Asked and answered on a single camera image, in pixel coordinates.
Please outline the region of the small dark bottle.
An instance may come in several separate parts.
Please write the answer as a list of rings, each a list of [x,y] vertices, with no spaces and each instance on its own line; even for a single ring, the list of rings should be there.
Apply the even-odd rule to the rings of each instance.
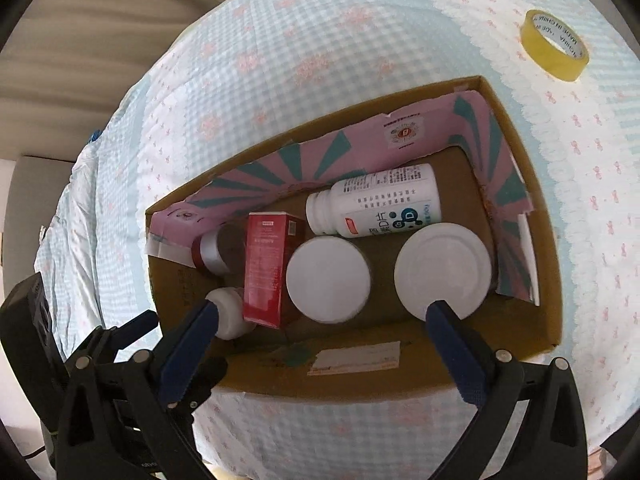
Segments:
[[[205,299],[218,309],[218,339],[233,340],[255,329],[255,323],[243,318],[243,292],[241,287],[219,287],[206,295]]]

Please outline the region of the red cap jar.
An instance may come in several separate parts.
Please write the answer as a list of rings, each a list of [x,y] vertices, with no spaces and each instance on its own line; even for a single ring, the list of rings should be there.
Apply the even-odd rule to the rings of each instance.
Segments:
[[[191,248],[194,266],[216,276],[240,274],[245,269],[246,231],[223,224],[198,236]]]

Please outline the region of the red carton box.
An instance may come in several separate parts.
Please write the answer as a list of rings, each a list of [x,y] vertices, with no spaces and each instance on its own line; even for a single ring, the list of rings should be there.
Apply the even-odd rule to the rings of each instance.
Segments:
[[[243,318],[282,330],[298,317],[285,278],[293,252],[306,240],[306,222],[284,211],[247,218]]]

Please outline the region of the white pill bottle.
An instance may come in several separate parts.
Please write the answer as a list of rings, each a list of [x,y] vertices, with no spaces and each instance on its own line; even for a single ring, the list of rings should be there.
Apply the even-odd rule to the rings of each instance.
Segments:
[[[405,166],[338,181],[306,200],[317,235],[356,238],[413,232],[442,221],[434,169]]]

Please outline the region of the yellow tape roll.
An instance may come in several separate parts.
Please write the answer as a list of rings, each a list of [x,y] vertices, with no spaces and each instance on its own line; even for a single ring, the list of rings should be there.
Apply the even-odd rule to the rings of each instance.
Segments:
[[[552,77],[573,82],[590,61],[587,46],[576,32],[554,15],[532,9],[520,28],[521,44],[529,57]]]

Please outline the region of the grey headboard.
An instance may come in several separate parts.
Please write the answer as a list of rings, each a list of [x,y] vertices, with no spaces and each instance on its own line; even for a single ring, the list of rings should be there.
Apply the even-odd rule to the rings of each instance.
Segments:
[[[2,273],[6,290],[34,273],[41,229],[55,215],[73,164],[35,156],[20,157],[9,185],[2,236]]]

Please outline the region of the beige curtain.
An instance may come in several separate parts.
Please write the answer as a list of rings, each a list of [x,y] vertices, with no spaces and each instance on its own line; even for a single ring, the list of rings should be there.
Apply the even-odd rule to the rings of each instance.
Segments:
[[[1,156],[73,160],[183,29],[224,0],[1,0]]]

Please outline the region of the checkered floral bed sheet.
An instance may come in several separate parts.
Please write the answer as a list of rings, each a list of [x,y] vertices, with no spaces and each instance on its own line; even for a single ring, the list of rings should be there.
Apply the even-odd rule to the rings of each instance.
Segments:
[[[552,77],[521,44],[527,11],[590,61]],[[639,406],[639,61],[589,0],[228,0],[189,26],[80,152],[38,250],[62,356],[152,308],[145,211],[305,122],[432,82],[484,77],[541,183],[573,367],[596,448]]]

